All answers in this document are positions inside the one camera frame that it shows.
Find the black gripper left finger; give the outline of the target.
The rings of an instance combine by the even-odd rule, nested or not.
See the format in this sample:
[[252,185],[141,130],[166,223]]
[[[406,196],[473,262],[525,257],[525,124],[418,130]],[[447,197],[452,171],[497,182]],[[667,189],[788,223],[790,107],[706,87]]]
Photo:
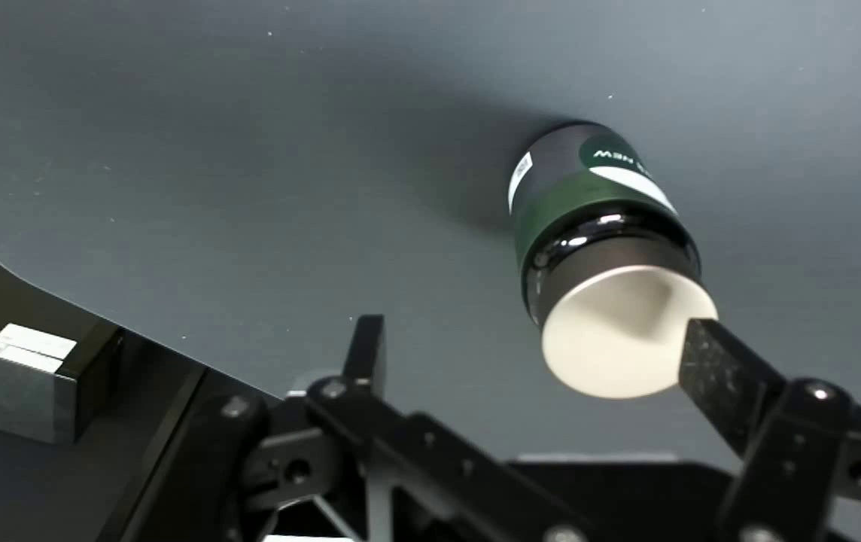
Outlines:
[[386,319],[366,312],[354,321],[348,353],[343,362],[343,375],[358,389],[379,391],[382,358],[386,358]]

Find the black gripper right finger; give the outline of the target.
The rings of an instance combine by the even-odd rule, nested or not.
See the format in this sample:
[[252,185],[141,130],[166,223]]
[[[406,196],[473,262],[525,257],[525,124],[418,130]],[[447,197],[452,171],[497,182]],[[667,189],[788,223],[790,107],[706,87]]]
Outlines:
[[784,375],[718,319],[692,319],[683,337],[678,386],[718,438],[739,459],[751,459],[760,444],[760,427],[784,391]]

